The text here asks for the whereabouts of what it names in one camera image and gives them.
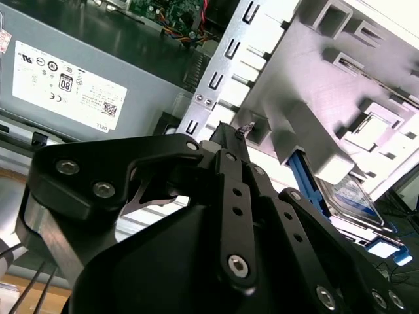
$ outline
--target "red wire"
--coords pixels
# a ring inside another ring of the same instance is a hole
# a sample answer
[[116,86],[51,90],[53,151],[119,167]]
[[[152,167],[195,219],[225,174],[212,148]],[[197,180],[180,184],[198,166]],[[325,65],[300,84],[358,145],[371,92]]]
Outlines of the red wire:
[[202,11],[201,11],[202,23],[205,23],[205,11],[207,10],[207,7],[208,7],[208,0],[204,0],[204,7],[202,8]]

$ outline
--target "screw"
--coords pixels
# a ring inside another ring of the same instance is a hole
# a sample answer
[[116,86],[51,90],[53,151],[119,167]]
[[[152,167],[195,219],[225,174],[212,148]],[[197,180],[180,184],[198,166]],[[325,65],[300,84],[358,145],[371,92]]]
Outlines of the screw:
[[107,182],[98,182],[93,186],[93,193],[99,198],[111,198],[115,194],[115,188]]
[[333,299],[332,295],[329,291],[327,291],[322,286],[317,286],[316,288],[317,297],[319,298],[320,302],[323,303],[323,305],[330,309],[331,311],[336,309],[336,303]]
[[189,35],[190,39],[195,39],[196,38],[196,33],[194,31],[190,32],[188,35]]
[[63,159],[55,165],[57,171],[63,175],[75,175],[80,171],[79,165],[73,160]]
[[186,145],[192,150],[198,150],[198,147],[192,142],[188,142]]
[[228,258],[228,266],[239,278],[246,278],[249,274],[249,267],[245,260],[238,255],[232,255]]
[[379,293],[377,291],[373,290],[372,295],[374,297],[374,300],[379,304],[380,307],[382,307],[383,309],[387,308],[386,301],[384,301],[382,296],[379,295]]
[[392,299],[393,303],[399,309],[404,309],[405,308],[405,305],[403,304],[403,302],[400,300],[400,298],[393,291],[389,291],[388,295],[389,295],[390,299]]
[[232,160],[233,162],[235,162],[235,161],[237,160],[237,158],[236,158],[234,155],[230,154],[229,152],[228,152],[228,153],[226,153],[226,154],[225,154],[225,156],[226,156],[229,160]]
[[263,169],[262,169],[261,167],[256,166],[256,167],[255,167],[255,170],[256,170],[256,172],[257,172],[258,174],[260,174],[260,175],[264,175],[264,171],[263,171]]
[[294,200],[301,201],[301,196],[297,192],[292,191],[291,196],[294,198]]

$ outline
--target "barcode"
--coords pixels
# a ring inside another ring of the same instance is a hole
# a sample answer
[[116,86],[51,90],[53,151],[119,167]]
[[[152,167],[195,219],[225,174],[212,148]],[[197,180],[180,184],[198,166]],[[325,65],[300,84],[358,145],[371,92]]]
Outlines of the barcode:
[[102,113],[106,114],[107,116],[115,117],[117,113],[117,106],[111,105],[110,103],[104,103]]

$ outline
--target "power supply label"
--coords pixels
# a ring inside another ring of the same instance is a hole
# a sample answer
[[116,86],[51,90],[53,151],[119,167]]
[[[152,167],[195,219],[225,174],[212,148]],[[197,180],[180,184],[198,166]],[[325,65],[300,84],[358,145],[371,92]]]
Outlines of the power supply label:
[[108,133],[118,123],[127,89],[16,41],[14,97]]

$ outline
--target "green circuit board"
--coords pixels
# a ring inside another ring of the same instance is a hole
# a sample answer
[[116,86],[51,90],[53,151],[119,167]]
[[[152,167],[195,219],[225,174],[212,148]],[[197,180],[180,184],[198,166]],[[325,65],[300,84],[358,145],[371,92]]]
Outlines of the green circuit board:
[[187,35],[202,10],[203,0],[133,0],[130,12]]

